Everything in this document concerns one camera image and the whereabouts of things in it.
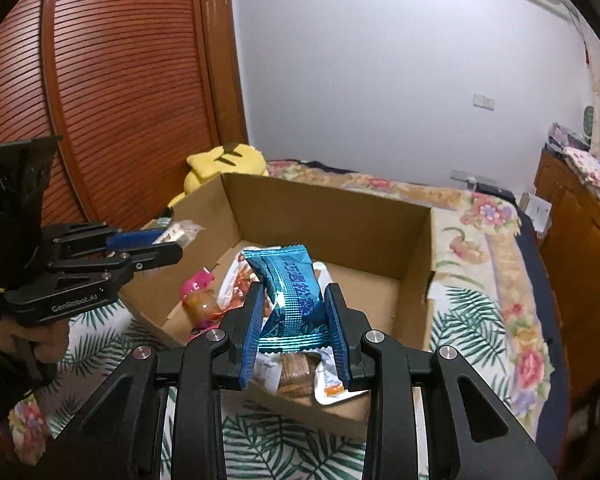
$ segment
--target floral bedspread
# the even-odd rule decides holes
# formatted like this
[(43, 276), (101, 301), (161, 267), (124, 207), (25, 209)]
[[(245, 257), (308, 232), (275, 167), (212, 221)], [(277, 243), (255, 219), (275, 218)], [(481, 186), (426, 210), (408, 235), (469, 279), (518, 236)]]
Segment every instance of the floral bedspread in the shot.
[[(525, 429), (535, 437), (549, 393), (552, 366), (531, 284), (515, 236), (516, 210), (499, 199), (467, 191), (414, 186), (364, 174), (333, 174), (295, 162), (272, 162), (271, 176), (372, 192), (432, 207), (438, 272), (430, 346), (451, 344), (478, 370)], [(21, 460), (35, 463), (45, 440), (56, 436), (80, 405), (139, 344), (159, 344), (116, 303), (72, 320), (70, 347), (56, 381), (11, 413)], [(162, 478), (170, 477), (172, 389), (162, 446)], [(419, 420), (420, 473), (426, 478), (424, 420)], [(364, 445), (308, 430), (296, 421), (222, 398), (222, 426), (229, 478), (360, 478)], [(272, 428), (282, 433), (270, 434)]]

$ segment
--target blue snack package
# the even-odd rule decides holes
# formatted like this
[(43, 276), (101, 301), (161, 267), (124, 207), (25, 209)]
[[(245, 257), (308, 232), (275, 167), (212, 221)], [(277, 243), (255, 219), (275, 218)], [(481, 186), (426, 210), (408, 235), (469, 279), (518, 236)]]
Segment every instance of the blue snack package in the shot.
[(242, 255), (273, 304), (260, 335), (260, 352), (297, 352), (328, 345), (324, 301), (306, 248), (244, 250)]

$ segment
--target open cardboard box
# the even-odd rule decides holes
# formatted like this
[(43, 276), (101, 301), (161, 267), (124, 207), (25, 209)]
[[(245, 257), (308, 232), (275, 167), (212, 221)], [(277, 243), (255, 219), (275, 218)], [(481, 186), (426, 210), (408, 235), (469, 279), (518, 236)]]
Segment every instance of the open cardboard box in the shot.
[[(136, 274), (121, 291), (131, 312), (168, 345), (182, 345), (189, 337), (180, 287), (197, 270), (212, 270), (217, 291), (246, 245), (304, 244), (313, 260), (326, 264), (347, 305), (364, 312), (373, 328), (405, 346), (428, 349), (432, 306), (427, 289), (435, 247), (429, 208), (277, 178), (224, 174), (179, 202), (174, 219), (205, 229), (177, 265)], [(254, 383), (248, 394), (308, 427), (360, 442), (366, 437), (368, 394), (331, 406), (313, 396), (272, 396)]]

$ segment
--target human hand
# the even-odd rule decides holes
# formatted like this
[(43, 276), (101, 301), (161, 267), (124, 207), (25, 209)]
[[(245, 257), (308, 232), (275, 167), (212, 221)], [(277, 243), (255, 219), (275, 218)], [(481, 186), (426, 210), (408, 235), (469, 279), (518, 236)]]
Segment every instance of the human hand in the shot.
[(62, 360), (69, 346), (69, 320), (61, 319), (43, 326), (24, 328), (9, 317), (1, 319), (0, 351), (18, 359), (14, 336), (37, 343), (33, 353), (38, 361), (57, 363)]

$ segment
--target person's arm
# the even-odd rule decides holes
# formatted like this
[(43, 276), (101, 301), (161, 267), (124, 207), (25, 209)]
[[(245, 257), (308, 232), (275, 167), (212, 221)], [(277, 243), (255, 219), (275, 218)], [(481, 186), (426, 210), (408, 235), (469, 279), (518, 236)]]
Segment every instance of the person's arm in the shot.
[[(41, 363), (44, 380), (36, 382), (18, 359), (13, 336), (35, 341), (34, 355)], [(0, 321), (0, 420), (31, 390), (48, 384), (56, 373), (56, 365), (64, 357), (68, 345), (68, 320), (47, 326), (25, 329), (11, 319)]]

